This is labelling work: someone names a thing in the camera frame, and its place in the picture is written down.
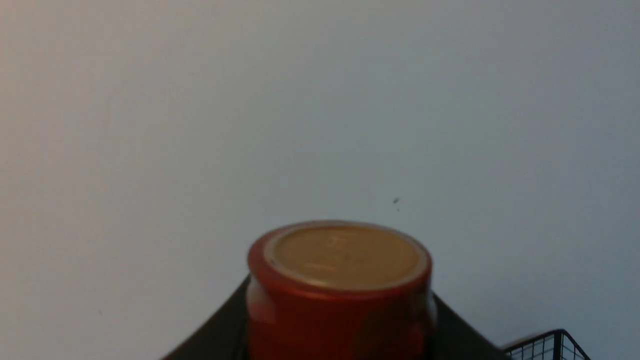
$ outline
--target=black surface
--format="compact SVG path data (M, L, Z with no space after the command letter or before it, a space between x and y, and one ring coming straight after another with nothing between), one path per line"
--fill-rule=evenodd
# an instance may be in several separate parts
M244 348L248 278L222 307L164 360L247 360ZM509 358L464 322L440 298L434 338L438 360L508 360Z

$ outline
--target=red jar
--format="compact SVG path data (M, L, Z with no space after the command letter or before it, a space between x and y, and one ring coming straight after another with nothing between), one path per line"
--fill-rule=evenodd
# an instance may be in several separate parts
M259 238L248 264L251 360L424 359L436 318L432 262L408 235L305 222Z

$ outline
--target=wire basket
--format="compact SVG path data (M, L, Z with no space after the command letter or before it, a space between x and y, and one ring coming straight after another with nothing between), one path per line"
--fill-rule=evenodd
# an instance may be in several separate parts
M514 360L590 360L564 329L546 332L504 351Z

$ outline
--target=white wall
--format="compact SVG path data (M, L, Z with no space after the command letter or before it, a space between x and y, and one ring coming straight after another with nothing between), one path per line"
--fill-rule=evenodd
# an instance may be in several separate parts
M1 0L0 358L157 359L268 229L402 229L498 344L640 351L635 0ZM397 205L392 201L399 197Z

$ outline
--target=black wire basket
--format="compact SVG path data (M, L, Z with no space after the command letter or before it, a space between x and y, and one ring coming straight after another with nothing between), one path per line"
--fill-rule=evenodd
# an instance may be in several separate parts
M590 360L564 329L535 336L504 351L514 360Z

